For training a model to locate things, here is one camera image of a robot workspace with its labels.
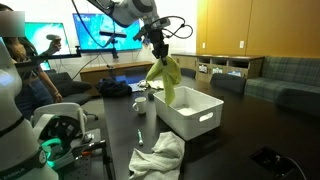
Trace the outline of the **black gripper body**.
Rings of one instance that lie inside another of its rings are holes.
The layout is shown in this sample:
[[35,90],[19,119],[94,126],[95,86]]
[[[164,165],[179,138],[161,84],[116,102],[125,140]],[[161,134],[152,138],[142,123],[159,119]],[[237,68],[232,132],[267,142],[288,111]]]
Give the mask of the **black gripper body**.
[[152,53],[159,59],[168,55],[169,45],[164,43],[164,36],[161,30],[151,30],[148,33],[150,42],[153,45]]

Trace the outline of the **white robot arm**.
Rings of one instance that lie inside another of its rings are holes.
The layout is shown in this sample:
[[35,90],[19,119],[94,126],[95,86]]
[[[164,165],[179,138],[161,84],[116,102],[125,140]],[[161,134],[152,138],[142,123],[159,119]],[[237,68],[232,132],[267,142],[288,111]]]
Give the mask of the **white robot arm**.
[[[144,21],[143,35],[151,37],[153,54],[167,64],[168,45],[163,42],[163,24],[154,0],[88,0],[91,4],[125,27],[137,19]],[[1,180],[58,180],[58,174],[46,162],[45,152],[38,142],[31,123],[16,106],[15,97],[20,93],[22,81],[5,47],[0,41],[0,171]]]

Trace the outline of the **white green robot base device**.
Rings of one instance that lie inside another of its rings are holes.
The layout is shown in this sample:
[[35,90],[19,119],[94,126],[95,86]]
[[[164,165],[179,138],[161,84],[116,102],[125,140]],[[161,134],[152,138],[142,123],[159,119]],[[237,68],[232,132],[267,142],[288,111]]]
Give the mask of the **white green robot base device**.
[[33,130],[51,168],[61,169],[106,147],[105,140],[86,131],[86,122],[87,115],[77,103],[50,104],[34,111]]

